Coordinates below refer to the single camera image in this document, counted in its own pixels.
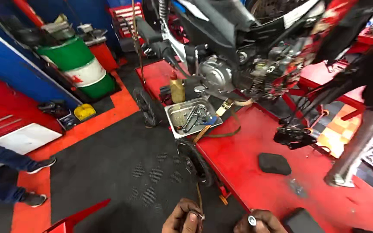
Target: gray shoe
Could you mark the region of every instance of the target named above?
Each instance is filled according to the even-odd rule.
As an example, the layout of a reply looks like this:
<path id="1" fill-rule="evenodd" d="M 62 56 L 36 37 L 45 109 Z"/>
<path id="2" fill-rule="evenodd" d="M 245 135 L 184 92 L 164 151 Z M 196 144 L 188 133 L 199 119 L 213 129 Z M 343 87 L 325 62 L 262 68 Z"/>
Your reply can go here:
<path id="1" fill-rule="evenodd" d="M 28 174 L 34 174 L 34 173 L 37 173 L 39 172 L 41 169 L 45 168 L 45 167 L 51 167 L 55 162 L 57 161 L 57 159 L 55 157 L 50 157 L 49 159 L 46 159 L 46 160 L 43 160 L 43 161 L 40 161 L 38 162 L 38 168 L 36 168 L 34 171 L 31 171 L 31 172 L 27 172 Z"/>
<path id="2" fill-rule="evenodd" d="M 33 208 L 42 205 L 47 200 L 47 196 L 44 194 L 38 195 L 34 192 L 26 192 L 22 196 L 22 200 L 19 202 L 23 202 Z"/>

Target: person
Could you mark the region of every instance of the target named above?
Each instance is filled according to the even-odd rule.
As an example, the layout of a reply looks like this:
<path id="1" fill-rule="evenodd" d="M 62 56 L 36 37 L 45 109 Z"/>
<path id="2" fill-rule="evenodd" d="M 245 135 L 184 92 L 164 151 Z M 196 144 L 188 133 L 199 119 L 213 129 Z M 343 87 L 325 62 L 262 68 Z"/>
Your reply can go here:
<path id="1" fill-rule="evenodd" d="M 203 230 L 201 218 L 195 214 L 202 214 L 198 205 L 190 199 L 182 198 L 171 215 L 162 226 L 162 233 L 201 233 Z M 234 233 L 287 233 L 283 225 L 268 210 L 252 210 L 256 218 L 256 226 L 248 223 L 248 214 L 237 222 Z"/>
<path id="2" fill-rule="evenodd" d="M 34 174 L 45 167 L 51 167 L 56 161 L 57 159 L 55 157 L 51 157 L 37 162 L 30 159 L 28 156 L 20 155 L 15 151 L 0 146 L 0 163 L 18 171 L 26 171 L 28 174 Z M 0 182 L 0 202 L 23 202 L 31 207 L 38 207 L 42 205 L 46 199 L 47 196 L 44 194 L 39 195 L 34 192 L 27 192 L 23 187 Z"/>

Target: oil bottle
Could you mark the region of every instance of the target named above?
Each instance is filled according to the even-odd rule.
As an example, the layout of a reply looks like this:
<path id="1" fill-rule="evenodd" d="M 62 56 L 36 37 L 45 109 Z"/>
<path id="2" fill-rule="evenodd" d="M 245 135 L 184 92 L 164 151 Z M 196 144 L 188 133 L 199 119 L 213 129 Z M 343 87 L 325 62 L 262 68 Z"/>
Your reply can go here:
<path id="1" fill-rule="evenodd" d="M 182 85 L 182 80 L 178 79 L 177 74 L 172 71 L 169 77 L 169 87 L 171 88 L 171 96 L 173 103 L 181 103 L 185 101 L 185 88 Z"/>

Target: red lift platform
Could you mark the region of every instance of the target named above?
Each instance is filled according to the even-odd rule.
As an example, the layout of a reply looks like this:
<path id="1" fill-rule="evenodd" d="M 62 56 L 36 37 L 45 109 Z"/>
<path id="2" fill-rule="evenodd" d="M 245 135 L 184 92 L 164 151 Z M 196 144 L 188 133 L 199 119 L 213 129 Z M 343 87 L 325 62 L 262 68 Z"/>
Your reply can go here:
<path id="1" fill-rule="evenodd" d="M 144 87 L 157 97 L 159 88 L 169 84 L 171 73 L 172 67 L 165 61 L 146 65 Z M 224 138 L 202 138 L 196 147 L 246 211 L 268 209 L 282 219 L 302 207 L 327 233 L 347 233 L 352 228 L 373 231 L 370 185 L 354 177 L 355 188 L 328 186 L 323 178 L 332 166 L 332 159 L 312 147 L 291 151 L 275 143 L 273 136 L 279 124 L 255 104 L 242 108 L 237 115 L 241 121 L 239 133 Z M 236 128 L 236 121 L 230 118 L 211 134 L 229 133 Z M 292 174 L 262 172 L 258 164 L 260 153 L 284 156 Z"/>

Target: rear shock absorber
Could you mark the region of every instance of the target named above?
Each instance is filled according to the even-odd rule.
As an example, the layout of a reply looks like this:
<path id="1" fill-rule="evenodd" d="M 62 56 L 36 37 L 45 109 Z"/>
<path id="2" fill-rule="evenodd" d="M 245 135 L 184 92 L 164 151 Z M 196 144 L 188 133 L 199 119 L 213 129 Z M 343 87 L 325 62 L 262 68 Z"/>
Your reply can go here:
<path id="1" fill-rule="evenodd" d="M 159 0 L 159 17 L 168 22 L 168 1 Z"/>

